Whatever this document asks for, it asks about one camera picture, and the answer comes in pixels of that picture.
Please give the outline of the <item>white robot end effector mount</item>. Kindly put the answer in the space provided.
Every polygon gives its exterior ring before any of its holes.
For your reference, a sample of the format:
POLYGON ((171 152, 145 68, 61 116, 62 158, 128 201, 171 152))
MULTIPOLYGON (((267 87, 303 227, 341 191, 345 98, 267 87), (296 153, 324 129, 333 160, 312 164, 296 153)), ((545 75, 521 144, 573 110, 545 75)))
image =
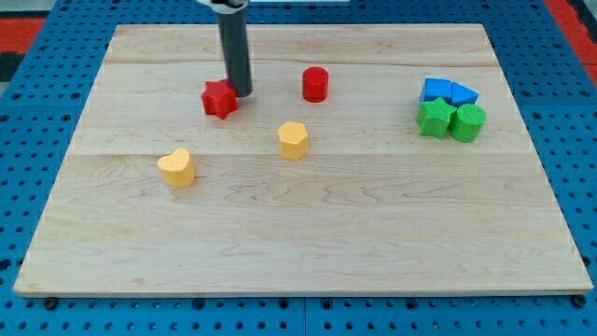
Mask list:
POLYGON ((245 9, 248 0, 196 0, 201 5, 209 7, 216 14, 232 15, 245 9))

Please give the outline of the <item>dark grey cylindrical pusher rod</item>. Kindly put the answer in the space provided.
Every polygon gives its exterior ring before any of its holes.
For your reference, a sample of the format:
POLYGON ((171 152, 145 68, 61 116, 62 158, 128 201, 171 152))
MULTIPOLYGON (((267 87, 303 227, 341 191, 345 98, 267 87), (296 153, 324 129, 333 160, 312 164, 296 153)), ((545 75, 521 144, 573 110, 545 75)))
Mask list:
POLYGON ((253 81, 245 8, 238 7, 217 18, 228 83, 237 97, 249 96, 253 92, 253 81))

